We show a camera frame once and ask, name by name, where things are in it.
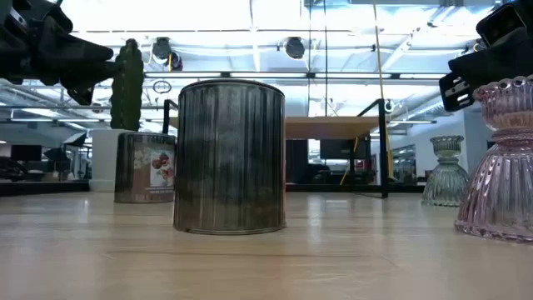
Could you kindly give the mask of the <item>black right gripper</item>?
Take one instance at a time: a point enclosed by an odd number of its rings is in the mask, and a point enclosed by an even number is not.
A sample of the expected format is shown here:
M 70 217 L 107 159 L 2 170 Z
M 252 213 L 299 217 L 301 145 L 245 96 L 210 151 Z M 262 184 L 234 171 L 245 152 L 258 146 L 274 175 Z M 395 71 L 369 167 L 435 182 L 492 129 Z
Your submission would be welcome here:
M 502 79 L 532 74 L 532 38 L 514 31 L 494 45 L 448 62 L 450 72 L 439 80 L 442 104 L 456 112 L 474 103 L 473 92 Z

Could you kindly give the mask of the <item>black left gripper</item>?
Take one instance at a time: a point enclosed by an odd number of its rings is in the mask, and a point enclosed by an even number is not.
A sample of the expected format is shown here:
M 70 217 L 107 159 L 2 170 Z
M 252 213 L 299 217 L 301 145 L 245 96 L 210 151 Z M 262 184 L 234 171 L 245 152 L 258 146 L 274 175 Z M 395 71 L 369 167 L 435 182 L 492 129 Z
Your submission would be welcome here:
M 93 42 L 74 38 L 69 41 L 68 59 L 46 58 L 33 54 L 27 46 L 14 46 L 1 41 L 1 79 L 22 85 L 27 79 L 45 86 L 61 84 L 67 94 L 80 105 L 90 105 L 94 85 L 112 78 L 121 66 L 107 61 L 114 51 Z

